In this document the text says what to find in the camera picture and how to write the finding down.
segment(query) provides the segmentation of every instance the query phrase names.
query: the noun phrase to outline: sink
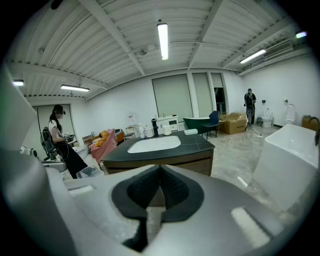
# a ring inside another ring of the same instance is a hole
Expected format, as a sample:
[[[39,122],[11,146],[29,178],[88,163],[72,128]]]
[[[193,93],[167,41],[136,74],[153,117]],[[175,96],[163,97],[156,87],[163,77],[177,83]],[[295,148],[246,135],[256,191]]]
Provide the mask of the sink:
[[[168,136],[160,138],[149,138],[141,140],[133,144],[128,153],[141,153],[158,150],[174,149],[181,144],[180,139],[177,136]]]

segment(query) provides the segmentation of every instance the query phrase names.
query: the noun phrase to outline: fluorescent ceiling light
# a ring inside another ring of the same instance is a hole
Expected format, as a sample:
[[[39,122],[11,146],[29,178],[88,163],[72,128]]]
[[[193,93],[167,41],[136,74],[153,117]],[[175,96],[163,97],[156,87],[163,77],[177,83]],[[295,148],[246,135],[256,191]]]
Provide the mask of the fluorescent ceiling light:
[[[82,92],[88,92],[90,90],[88,88],[83,88],[83,87],[79,87],[79,86],[72,86],[72,85],[66,85],[66,84],[61,85],[61,89],[75,90],[75,91],[82,91]]]
[[[245,59],[241,60],[240,63],[243,64],[243,63],[246,63],[248,61],[251,61],[252,59],[258,57],[259,55],[264,54],[265,52],[266,52],[266,50],[264,50],[264,49],[259,50],[256,53],[250,55],[249,57],[246,57]]]
[[[295,34],[295,37],[296,37],[296,38],[303,38],[303,37],[305,37],[306,35],[307,35],[307,32],[302,31],[302,32],[296,33],[296,34]]]
[[[24,81],[23,80],[13,80],[12,84],[14,86],[23,86],[24,85]]]
[[[160,40],[160,48],[161,48],[161,56],[162,60],[165,61],[168,59],[168,24],[162,23],[157,26],[159,40]]]

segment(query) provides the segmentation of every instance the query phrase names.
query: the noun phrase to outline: white t-shirt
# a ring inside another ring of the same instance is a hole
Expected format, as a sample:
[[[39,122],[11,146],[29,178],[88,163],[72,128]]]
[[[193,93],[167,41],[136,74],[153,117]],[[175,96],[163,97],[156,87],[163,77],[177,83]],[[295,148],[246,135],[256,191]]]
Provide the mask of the white t-shirt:
[[[53,127],[56,128],[56,137],[57,137],[57,138],[63,138],[61,132],[59,131],[59,129],[58,129],[58,127],[57,127],[57,122],[56,122],[55,120],[51,120],[51,121],[49,122],[49,127],[48,127],[48,128],[49,128],[49,132],[50,132],[51,136],[52,136],[52,128],[53,128]]]

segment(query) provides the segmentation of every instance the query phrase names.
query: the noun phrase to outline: woman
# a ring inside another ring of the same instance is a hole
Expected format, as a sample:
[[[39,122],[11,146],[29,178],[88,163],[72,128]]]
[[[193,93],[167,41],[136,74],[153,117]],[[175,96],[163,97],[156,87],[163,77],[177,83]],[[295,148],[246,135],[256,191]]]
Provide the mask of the woman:
[[[66,167],[68,168],[71,176],[76,179],[76,174],[86,168],[87,164],[62,136],[62,126],[58,120],[62,119],[64,114],[66,114],[66,112],[64,112],[63,107],[61,105],[55,105],[49,118],[48,128],[52,137],[53,145],[55,148],[60,150]]]

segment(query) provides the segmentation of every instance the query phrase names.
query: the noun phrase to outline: white cabinet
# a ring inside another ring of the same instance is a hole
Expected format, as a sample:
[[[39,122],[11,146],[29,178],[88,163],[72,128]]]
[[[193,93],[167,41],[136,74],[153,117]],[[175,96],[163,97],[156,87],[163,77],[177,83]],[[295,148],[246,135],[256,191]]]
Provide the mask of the white cabinet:
[[[164,126],[170,126],[172,132],[179,131],[178,116],[159,117],[156,121],[158,126],[158,134],[164,133]]]

